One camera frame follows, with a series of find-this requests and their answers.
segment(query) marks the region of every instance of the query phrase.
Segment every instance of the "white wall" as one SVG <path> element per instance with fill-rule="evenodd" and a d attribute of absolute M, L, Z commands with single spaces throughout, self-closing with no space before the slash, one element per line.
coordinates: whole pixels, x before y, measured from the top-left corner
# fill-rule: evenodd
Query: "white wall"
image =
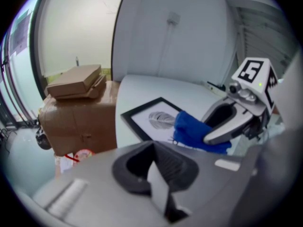
<path fill-rule="evenodd" d="M 76 65 L 111 67 L 111 45 L 120 0 L 47 0 L 39 27 L 39 60 L 45 76 Z"/>
<path fill-rule="evenodd" d="M 123 6 L 134 6 L 133 0 L 125 0 Z M 225 0 L 141 0 L 137 6 L 139 10 L 133 27 L 128 18 L 118 21 L 114 80 L 121 80 L 126 73 L 157 75 L 168 29 L 166 20 L 173 11 L 180 15 L 180 23 L 168 32 L 169 45 L 163 55 L 159 76 L 190 82 L 222 82 L 236 45 L 236 30 Z M 118 28 L 122 27 L 124 31 L 129 27 L 132 34 L 127 42 L 119 34 Z M 116 59 L 124 50 L 121 46 L 116 48 L 116 44 L 122 41 L 125 50 L 131 48 L 126 60 Z"/>

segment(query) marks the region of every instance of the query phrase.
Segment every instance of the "robotic arm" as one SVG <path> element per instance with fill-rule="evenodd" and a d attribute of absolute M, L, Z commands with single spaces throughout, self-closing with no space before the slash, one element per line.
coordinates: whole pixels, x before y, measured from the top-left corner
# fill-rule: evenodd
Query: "robotic arm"
<path fill-rule="evenodd" d="M 213 130 L 203 141 L 216 145 L 241 134 L 252 139 L 262 133 L 275 107 L 270 94 L 277 76 L 269 59 L 246 58 L 233 74 L 227 97 L 216 102 L 202 122 Z"/>

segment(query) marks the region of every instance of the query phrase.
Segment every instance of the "framed drawing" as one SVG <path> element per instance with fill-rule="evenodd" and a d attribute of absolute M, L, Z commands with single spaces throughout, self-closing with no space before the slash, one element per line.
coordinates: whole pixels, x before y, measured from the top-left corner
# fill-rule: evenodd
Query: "framed drawing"
<path fill-rule="evenodd" d="M 159 97 L 121 114 L 121 117 L 142 141 L 174 143 L 174 124 L 180 111 L 180 108 Z"/>

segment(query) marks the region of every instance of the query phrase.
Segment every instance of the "floor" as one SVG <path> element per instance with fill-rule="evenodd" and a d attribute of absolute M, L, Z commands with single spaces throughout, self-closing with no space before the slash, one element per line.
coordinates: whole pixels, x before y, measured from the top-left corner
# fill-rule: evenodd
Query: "floor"
<path fill-rule="evenodd" d="M 43 150 L 36 142 L 37 129 L 19 129 L 0 148 L 1 169 L 10 184 L 31 196 L 55 176 L 53 149 Z"/>

